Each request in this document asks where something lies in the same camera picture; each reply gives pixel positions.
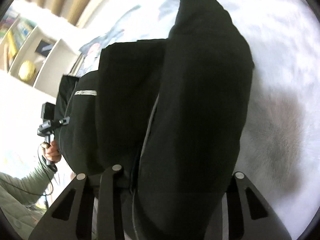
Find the left forearm green sleeve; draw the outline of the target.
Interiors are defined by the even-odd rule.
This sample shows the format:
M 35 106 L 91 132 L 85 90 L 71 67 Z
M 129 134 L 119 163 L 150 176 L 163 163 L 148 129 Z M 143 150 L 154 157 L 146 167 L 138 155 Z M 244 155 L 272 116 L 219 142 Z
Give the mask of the left forearm green sleeve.
M 47 165 L 42 158 L 22 179 L 1 173 L 1 210 L 22 239 L 29 238 L 43 217 L 43 211 L 30 206 L 36 204 L 56 172 L 56 165 Z

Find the left hand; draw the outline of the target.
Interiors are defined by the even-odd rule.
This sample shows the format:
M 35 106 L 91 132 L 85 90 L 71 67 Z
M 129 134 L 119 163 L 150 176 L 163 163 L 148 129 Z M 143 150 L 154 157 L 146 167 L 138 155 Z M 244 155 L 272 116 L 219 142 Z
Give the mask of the left hand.
M 53 140 L 50 143 L 43 142 L 41 148 L 43 157 L 48 165 L 56 164 L 61 160 L 61 154 L 56 140 Z

